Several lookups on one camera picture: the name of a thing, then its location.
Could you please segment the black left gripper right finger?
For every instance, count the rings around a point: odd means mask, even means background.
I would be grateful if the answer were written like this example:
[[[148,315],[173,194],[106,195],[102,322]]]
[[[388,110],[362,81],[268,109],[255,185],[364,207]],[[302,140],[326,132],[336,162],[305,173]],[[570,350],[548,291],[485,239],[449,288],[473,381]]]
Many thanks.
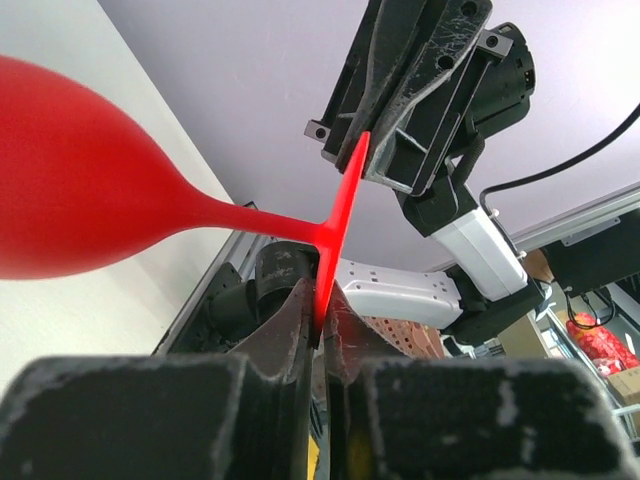
[[[332,293],[333,479],[635,479],[603,388],[571,360],[413,359]]]

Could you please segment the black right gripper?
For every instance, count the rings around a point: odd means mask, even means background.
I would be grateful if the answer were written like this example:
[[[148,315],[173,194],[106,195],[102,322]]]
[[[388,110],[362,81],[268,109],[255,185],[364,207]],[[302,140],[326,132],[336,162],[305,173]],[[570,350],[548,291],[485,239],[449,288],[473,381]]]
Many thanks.
[[[522,120],[535,89],[524,36],[487,28],[489,1],[371,1],[323,116],[305,135],[345,171],[370,133],[363,177],[406,195],[431,188],[476,136]]]

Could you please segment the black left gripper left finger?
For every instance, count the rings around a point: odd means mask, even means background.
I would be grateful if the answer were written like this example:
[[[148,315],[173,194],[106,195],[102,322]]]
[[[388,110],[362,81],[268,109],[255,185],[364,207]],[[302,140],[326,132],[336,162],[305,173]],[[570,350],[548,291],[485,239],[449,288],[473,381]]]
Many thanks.
[[[5,479],[303,479],[314,288],[231,351],[45,357],[1,402]]]

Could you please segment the red wine glass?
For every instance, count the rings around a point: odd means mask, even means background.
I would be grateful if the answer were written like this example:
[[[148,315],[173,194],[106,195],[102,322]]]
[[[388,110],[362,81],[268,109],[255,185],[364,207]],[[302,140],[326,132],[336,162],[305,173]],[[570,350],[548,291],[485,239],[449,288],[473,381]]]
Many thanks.
[[[190,229],[251,232],[317,248],[314,327],[321,330],[369,142],[363,133],[326,221],[241,207],[192,185],[139,124],[95,91],[3,57],[1,276],[84,273]]]

